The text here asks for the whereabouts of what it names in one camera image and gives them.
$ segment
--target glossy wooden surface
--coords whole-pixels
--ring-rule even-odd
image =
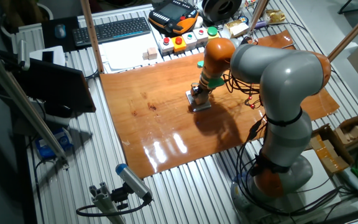
[[[198,82],[203,54],[117,74],[101,74],[110,114],[127,164],[144,178],[242,144],[263,107],[244,105],[247,96],[225,86],[210,95],[212,107],[192,112],[185,92]],[[302,102],[311,119],[339,108],[326,90]]]

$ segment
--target white paper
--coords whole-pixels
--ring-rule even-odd
[[[61,66],[66,65],[65,53],[63,52],[62,46],[50,47],[48,49],[36,50],[34,52],[30,52],[30,58],[42,60],[42,52],[48,52],[48,51],[53,52],[53,63],[55,65],[61,65]]]
[[[157,59],[143,60],[142,54],[149,47],[157,49]],[[102,44],[102,48],[112,71],[153,64],[157,60],[162,60],[157,43],[151,33],[105,43]]]

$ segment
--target cardboard box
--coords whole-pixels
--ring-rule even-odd
[[[246,24],[245,19],[238,19],[225,24],[223,26],[223,30],[221,34],[222,37],[230,39],[245,34],[247,32],[247,29],[248,29],[248,25]]]
[[[316,151],[328,175],[344,170],[354,163],[354,159],[329,124],[313,131],[311,145],[314,146],[313,149]]]
[[[353,139],[351,138],[352,140],[358,138],[358,125],[354,126],[354,127],[351,129],[351,131],[349,132],[349,134],[352,135],[352,136],[351,136],[351,137],[353,137]]]
[[[358,137],[354,136],[358,135],[358,128],[354,129],[356,126],[358,126],[358,116],[345,120],[335,129],[336,136],[348,151],[358,147]]]
[[[330,153],[330,155],[332,155],[334,158],[338,157],[338,154],[336,154],[334,146],[331,144],[331,142],[329,140],[324,140],[323,141],[326,149],[328,150],[328,152]]]

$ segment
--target small wooden block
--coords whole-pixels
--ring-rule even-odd
[[[149,60],[157,59],[157,49],[155,47],[149,47],[147,53],[149,54]]]
[[[143,52],[143,60],[148,60],[148,59],[149,59],[149,53]]]
[[[341,140],[341,142],[342,142],[343,144],[349,143],[349,140],[350,140],[350,139],[347,140],[347,138],[346,138],[346,136],[345,136],[345,134],[343,133],[343,131],[342,131],[341,128],[336,128],[336,129],[335,129],[335,132],[336,132],[336,134],[338,135],[339,139]]]
[[[317,136],[313,137],[310,139],[310,146],[314,149],[314,150],[318,150],[321,149],[322,146],[320,145]]]
[[[358,125],[354,126],[354,128],[350,131],[350,134],[356,139],[358,138]]]

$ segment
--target cable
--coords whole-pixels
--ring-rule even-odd
[[[36,134],[35,136],[31,137],[29,143],[25,146],[24,149],[27,149],[37,137],[38,137],[38,134]]]
[[[301,191],[298,191],[298,192],[292,192],[292,194],[298,194],[298,193],[303,193],[303,192],[308,192],[310,190],[314,190],[314,189],[317,189],[321,186],[323,186],[326,182],[328,182],[330,180],[330,178],[328,178],[326,181],[324,181],[322,184],[320,184],[319,186],[317,187],[313,187],[312,189],[308,189],[308,190],[301,190]]]
[[[17,68],[19,68],[19,69],[22,69],[22,67],[21,67],[20,65],[18,65],[17,63],[12,62],[12,61],[10,61],[10,60],[8,60],[8,59],[2,57],[2,56],[0,56],[0,59],[1,59],[2,61],[6,62],[6,63],[11,64],[11,65],[14,66],[14,67],[17,67]]]
[[[38,168],[38,166],[39,165],[41,165],[42,163],[44,163],[45,164],[45,162],[52,162],[51,160],[53,160],[54,158],[51,158],[51,159],[43,159],[43,160],[41,160],[36,166],[35,166],[35,168],[34,168],[34,172],[36,172],[37,171],[37,168]]]
[[[330,209],[330,211],[328,212],[328,214],[327,214],[326,218],[324,219],[323,223],[325,223],[325,222],[327,221],[328,216],[331,214],[331,212],[333,212],[334,208],[335,208],[337,205],[339,205],[340,203],[341,203],[341,202],[336,203],[336,204]]]
[[[148,205],[149,203],[147,202],[143,202],[142,205],[138,206],[137,208],[133,208],[133,209],[129,209],[126,211],[122,211],[122,212],[111,212],[111,213],[85,213],[85,212],[81,212],[81,210],[85,210],[88,208],[96,208],[95,205],[87,205],[84,207],[81,207],[79,209],[76,210],[77,215],[81,215],[84,217],[109,217],[109,216],[116,216],[116,215],[125,215],[128,213],[132,213],[132,212],[136,212],[140,209],[142,209],[144,206]]]
[[[95,77],[97,74],[99,73],[99,71],[98,70],[96,70],[92,75],[88,75],[87,77],[84,77],[85,78],[85,80],[89,80],[89,79],[91,79],[91,78],[93,78],[93,77]]]
[[[295,220],[292,218],[292,216],[290,216],[290,218],[291,218],[293,224],[296,224],[296,222],[295,222]]]

